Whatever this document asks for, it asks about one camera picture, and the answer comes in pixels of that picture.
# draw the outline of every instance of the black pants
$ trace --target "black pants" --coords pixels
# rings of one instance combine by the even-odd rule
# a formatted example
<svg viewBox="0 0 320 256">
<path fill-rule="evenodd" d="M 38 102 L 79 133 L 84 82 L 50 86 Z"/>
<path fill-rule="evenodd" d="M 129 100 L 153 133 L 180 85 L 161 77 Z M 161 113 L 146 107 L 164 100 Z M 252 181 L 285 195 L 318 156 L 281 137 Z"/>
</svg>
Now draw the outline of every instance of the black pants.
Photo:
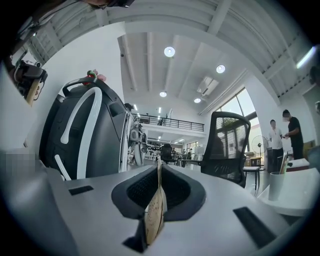
<svg viewBox="0 0 320 256">
<path fill-rule="evenodd" d="M 272 169 L 273 172 L 280 172 L 280 166 L 282 163 L 282 157 L 284 155 L 284 149 L 272 149 Z"/>
<path fill-rule="evenodd" d="M 304 158 L 304 146 L 292 146 L 294 160 Z"/>
</svg>

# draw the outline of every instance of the white shirt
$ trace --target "white shirt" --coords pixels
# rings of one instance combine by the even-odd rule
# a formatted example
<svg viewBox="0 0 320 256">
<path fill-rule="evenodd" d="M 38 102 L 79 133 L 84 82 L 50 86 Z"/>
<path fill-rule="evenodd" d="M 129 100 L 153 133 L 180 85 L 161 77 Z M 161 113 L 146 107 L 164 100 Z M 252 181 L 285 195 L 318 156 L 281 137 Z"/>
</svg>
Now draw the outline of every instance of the white shirt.
<svg viewBox="0 0 320 256">
<path fill-rule="evenodd" d="M 282 131 L 279 128 L 271 129 L 269 132 L 269 138 L 271 139 L 271 145 L 273 150 L 279 150 L 282 146 Z"/>
</svg>

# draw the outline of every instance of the man in white shirt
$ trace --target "man in white shirt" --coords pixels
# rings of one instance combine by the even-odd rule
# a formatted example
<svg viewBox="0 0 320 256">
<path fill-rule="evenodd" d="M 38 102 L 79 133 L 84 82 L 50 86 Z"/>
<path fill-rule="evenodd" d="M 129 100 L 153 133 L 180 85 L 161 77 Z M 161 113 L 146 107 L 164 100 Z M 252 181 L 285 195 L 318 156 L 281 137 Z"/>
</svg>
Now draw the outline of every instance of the man in white shirt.
<svg viewBox="0 0 320 256">
<path fill-rule="evenodd" d="M 284 149 L 282 146 L 282 131 L 276 127 L 276 121 L 271 120 L 270 121 L 271 125 L 271 131 L 269 132 L 269 139 L 271 141 L 272 145 L 272 167 L 273 167 L 273 172 L 279 172 L 279 165 L 278 162 L 282 163 L 282 158 L 281 157 L 284 155 Z"/>
</svg>

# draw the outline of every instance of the paper cup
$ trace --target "paper cup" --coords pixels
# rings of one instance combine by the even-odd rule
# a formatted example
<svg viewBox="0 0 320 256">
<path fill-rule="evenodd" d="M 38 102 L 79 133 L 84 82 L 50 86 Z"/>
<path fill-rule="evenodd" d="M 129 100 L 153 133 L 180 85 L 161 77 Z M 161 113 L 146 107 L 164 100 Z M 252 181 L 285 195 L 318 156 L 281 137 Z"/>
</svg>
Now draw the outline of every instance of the paper cup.
<svg viewBox="0 0 320 256">
<path fill-rule="evenodd" d="M 279 174 L 279 171 L 272 172 L 270 174 L 270 185 L 269 185 L 269 200 L 277 201 L 281 189 L 284 185 L 285 174 Z"/>
</svg>

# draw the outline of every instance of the rectangular black slot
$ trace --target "rectangular black slot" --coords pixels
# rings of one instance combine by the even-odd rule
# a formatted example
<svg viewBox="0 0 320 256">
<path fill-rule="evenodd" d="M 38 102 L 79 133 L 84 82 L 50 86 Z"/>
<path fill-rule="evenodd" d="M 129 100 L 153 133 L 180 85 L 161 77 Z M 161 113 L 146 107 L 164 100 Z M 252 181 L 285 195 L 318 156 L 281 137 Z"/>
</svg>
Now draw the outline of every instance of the rectangular black slot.
<svg viewBox="0 0 320 256">
<path fill-rule="evenodd" d="M 70 192 L 71 196 L 75 196 L 75 195 L 78 195 L 78 194 L 81 194 L 84 192 L 88 192 L 93 189 L 94 188 L 92 186 L 80 186 L 80 187 L 69 189 L 69 192 Z"/>
<path fill-rule="evenodd" d="M 262 221 L 247 207 L 234 209 L 233 212 L 259 249 L 266 246 L 276 238 L 266 225 L 263 224 Z"/>
</svg>

